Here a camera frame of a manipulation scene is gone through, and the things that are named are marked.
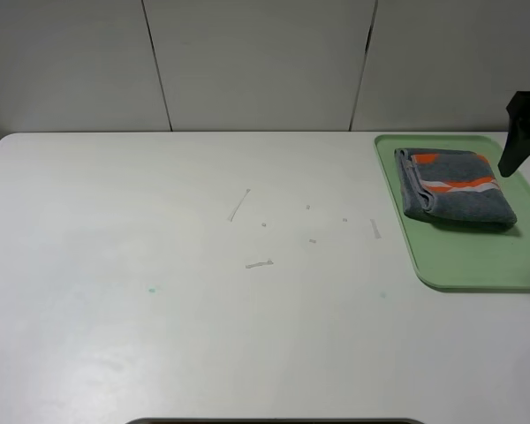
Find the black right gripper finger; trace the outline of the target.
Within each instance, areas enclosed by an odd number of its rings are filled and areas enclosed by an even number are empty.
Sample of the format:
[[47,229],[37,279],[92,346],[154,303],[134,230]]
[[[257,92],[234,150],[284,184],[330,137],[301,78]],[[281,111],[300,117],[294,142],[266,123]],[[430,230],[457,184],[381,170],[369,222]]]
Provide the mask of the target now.
[[509,131],[498,163],[502,177],[513,175],[530,156],[530,91],[518,91],[506,107]]

